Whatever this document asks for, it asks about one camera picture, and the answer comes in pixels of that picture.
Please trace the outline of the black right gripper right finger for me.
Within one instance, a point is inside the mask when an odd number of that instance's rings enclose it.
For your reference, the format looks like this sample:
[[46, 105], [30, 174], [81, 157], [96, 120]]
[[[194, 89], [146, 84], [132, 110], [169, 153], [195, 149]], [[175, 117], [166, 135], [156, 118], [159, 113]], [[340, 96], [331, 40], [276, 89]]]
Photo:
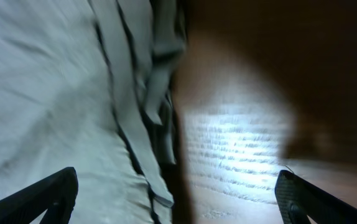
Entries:
[[284, 224], [357, 224], [357, 208], [290, 171], [279, 172], [274, 192]]

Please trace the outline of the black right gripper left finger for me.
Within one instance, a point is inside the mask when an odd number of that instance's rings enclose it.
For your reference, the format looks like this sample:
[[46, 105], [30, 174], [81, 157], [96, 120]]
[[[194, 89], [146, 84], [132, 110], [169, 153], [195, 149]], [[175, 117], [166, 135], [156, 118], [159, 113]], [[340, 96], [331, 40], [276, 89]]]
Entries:
[[66, 167], [2, 200], [0, 224], [68, 224], [78, 194], [74, 167]]

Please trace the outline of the grey-green cotton shorts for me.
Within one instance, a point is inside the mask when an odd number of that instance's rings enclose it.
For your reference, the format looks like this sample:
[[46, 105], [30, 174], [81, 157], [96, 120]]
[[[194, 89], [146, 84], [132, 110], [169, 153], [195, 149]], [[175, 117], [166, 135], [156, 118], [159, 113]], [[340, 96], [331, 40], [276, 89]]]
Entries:
[[0, 199], [65, 167], [72, 223], [171, 223], [177, 1], [0, 0]]

